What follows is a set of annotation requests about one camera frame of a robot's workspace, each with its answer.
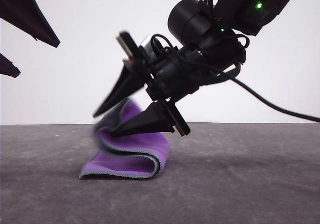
folded towel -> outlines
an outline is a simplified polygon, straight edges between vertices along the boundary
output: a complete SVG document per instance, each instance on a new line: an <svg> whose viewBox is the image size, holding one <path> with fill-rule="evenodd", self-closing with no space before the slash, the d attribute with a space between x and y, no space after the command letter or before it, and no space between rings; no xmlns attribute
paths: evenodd
<svg viewBox="0 0 320 224"><path fill-rule="evenodd" d="M114 175L143 179L164 169L170 145L162 133L110 137L111 130L140 112L132 100L125 99L105 114L94 127L100 151L84 165L80 178L87 175Z"/></svg>

black cord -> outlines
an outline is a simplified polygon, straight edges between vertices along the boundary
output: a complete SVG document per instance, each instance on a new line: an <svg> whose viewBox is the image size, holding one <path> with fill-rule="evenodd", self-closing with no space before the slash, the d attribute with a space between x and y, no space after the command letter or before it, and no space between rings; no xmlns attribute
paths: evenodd
<svg viewBox="0 0 320 224"><path fill-rule="evenodd" d="M233 82L235 82L236 84L240 85L242 88L244 88L246 91L248 91L249 93L251 93L254 97L256 97L257 99L259 99L262 103L266 104L267 106L269 106L270 108L273 108L279 112L291 115L291 116L295 116L298 118L303 118L303 119L307 119L307 120L311 120L311 121L315 121L320 123L320 118L318 117L313 117L313 116L309 116L309 115L305 115L305 114L301 114L301 113L296 113L296 112L292 112L283 108L280 108L276 105L274 105L273 103L267 101L265 98L261 97L259 94L257 94L254 90L252 90L251 88L249 88L246 84L242 83L241 81L239 81L238 79L226 74L225 72L223 72L222 70L213 67L211 65L205 64L205 63L195 63L195 62L191 62L188 60L183 59L182 57L178 56L178 58L185 63L189 63L192 65L197 65L197 66L201 66L201 67L205 67L208 69L212 69L218 73L220 73L221 75L227 77L228 79L232 80Z"/></svg>
<svg viewBox="0 0 320 224"><path fill-rule="evenodd" d="M244 48L248 48L249 45L250 45L250 39L247 36L245 36L244 34L242 34L242 33L237 33L237 34L231 35L231 36L229 36L229 35L223 35L223 36L226 39L245 38L246 41L245 41L245 45L243 47Z"/></svg>
<svg viewBox="0 0 320 224"><path fill-rule="evenodd" d="M152 47L153 51L156 50L155 41L154 41L156 37L163 38L163 39L167 42L167 44L169 45L170 48L173 48L173 47L174 47L174 46L171 44L170 40L169 40L167 37L165 37L165 36L162 35L162 34L156 33L156 34L152 35L152 37L151 37L151 39L150 39L150 44L151 44L151 47Z"/></svg>
<svg viewBox="0 0 320 224"><path fill-rule="evenodd" d="M215 13L214 13L214 0L208 0L208 7L209 7L209 16L213 23L215 23Z"/></svg>

concrete floor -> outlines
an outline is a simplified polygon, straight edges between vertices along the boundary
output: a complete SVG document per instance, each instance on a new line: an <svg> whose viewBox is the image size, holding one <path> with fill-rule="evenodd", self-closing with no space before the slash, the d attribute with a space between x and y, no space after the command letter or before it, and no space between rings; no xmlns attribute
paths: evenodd
<svg viewBox="0 0 320 224"><path fill-rule="evenodd" d="M149 180L79 180L91 125L1 127L3 224L319 224L319 124L191 124Z"/></svg>

black cylindrical motor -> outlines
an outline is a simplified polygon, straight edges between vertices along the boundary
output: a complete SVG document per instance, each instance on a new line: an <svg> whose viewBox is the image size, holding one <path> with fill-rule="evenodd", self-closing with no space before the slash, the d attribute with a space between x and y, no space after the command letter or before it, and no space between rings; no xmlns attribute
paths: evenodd
<svg viewBox="0 0 320 224"><path fill-rule="evenodd" d="M202 37L212 27L209 16L200 7L199 0L182 0L168 18L169 31L183 45Z"/></svg>

white backdrop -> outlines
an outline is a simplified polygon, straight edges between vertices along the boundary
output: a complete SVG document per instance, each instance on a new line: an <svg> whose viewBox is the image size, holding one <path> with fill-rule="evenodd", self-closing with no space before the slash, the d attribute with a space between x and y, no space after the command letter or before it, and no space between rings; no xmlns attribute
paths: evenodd
<svg viewBox="0 0 320 224"><path fill-rule="evenodd" d="M115 37L137 43L162 33L180 0L37 0L61 40L55 49L1 21L2 53L21 70L1 78L2 124L93 123L92 113L113 87L126 57ZM320 116L318 0L291 0L251 38L239 79L275 104ZM142 108L145 91L135 95ZM201 88L177 104L190 122L304 122L278 113L231 81Z"/></svg>

